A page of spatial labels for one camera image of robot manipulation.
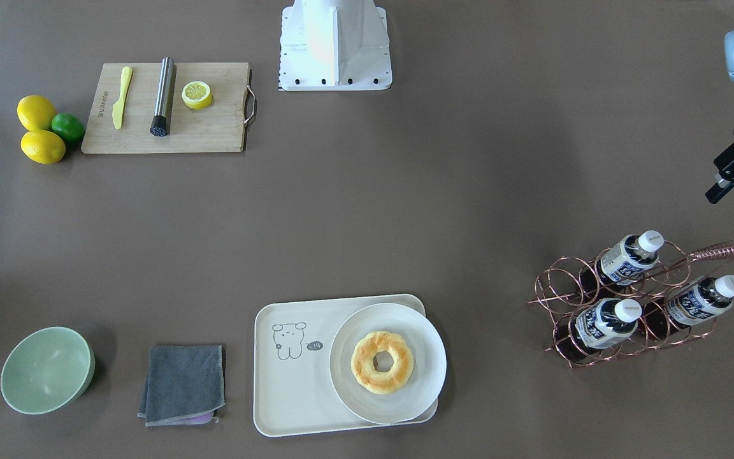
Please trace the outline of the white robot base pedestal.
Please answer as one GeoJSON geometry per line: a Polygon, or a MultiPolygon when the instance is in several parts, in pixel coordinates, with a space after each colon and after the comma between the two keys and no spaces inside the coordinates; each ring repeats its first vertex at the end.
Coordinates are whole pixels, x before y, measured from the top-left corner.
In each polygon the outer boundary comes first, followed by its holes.
{"type": "Polygon", "coordinates": [[[393,75],[387,12],[373,1],[295,1],[282,10],[282,91],[381,91],[393,75]]]}

